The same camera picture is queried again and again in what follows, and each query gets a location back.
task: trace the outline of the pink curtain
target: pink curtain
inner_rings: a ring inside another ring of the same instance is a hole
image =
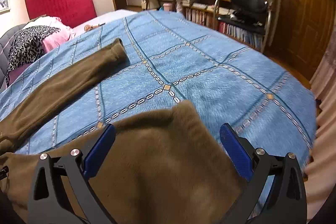
[[[321,100],[317,116],[314,159],[305,169],[308,220],[318,212],[336,184],[336,23],[322,61],[310,80],[311,91]]]

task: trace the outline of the blue gripper pad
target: blue gripper pad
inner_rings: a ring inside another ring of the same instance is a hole
[[[253,176],[252,161],[239,143],[238,135],[234,130],[231,131],[226,124],[223,124],[219,130],[219,137],[238,174],[249,181]]]
[[[103,134],[92,147],[84,161],[83,177],[88,180],[97,175],[100,166],[110,151],[116,139],[116,131],[113,125],[108,124]]]

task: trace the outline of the gray upholstered headboard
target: gray upholstered headboard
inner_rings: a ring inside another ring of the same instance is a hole
[[[1,84],[0,93],[3,92],[6,88],[6,81],[4,81],[4,79],[5,79],[5,75],[6,75],[7,67],[8,67],[9,48],[10,48],[10,46],[11,46],[13,40],[14,40],[13,36],[16,34],[16,32],[22,30],[22,28],[25,25],[26,25],[26,23],[11,28],[7,32],[5,32],[5,34],[0,38],[0,52],[2,52],[0,54],[0,84]]]

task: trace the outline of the black office chair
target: black office chair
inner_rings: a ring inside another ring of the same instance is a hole
[[[231,15],[218,15],[219,1],[213,10],[214,29],[216,19],[252,33],[264,36],[261,52],[264,51],[271,20],[271,10],[266,0],[231,0],[235,11]]]

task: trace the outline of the metal screw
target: metal screw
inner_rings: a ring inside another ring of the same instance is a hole
[[[43,153],[43,154],[41,154],[40,159],[41,160],[45,160],[47,157],[48,157],[48,154],[47,153]]]
[[[295,159],[295,154],[294,153],[292,153],[292,152],[289,152],[288,153],[288,156],[291,158],[291,159]]]
[[[258,155],[264,155],[265,154],[265,150],[263,150],[262,148],[257,148],[256,150]]]
[[[78,149],[74,149],[71,151],[70,153],[72,156],[77,156],[79,154],[79,150]]]

